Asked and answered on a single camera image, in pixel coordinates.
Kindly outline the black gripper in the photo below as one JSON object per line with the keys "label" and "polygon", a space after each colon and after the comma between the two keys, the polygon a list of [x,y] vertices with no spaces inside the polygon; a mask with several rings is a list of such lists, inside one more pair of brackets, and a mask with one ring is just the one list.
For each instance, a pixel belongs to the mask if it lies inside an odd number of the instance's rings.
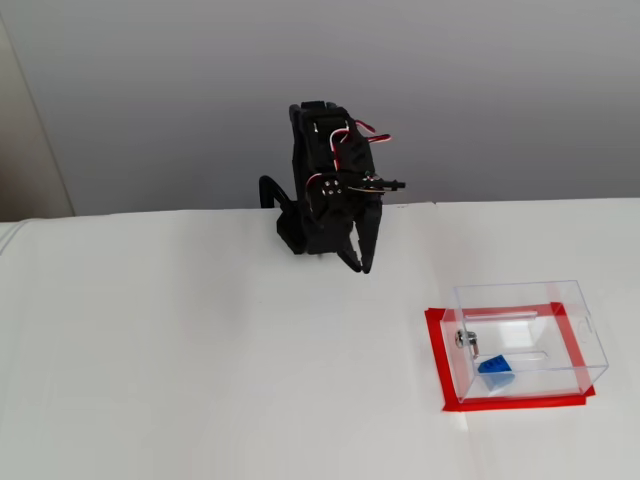
{"label": "black gripper", "polygon": [[[317,173],[305,184],[310,217],[354,272],[371,271],[382,218],[383,180],[373,172]],[[361,262],[350,239],[358,232]]]}

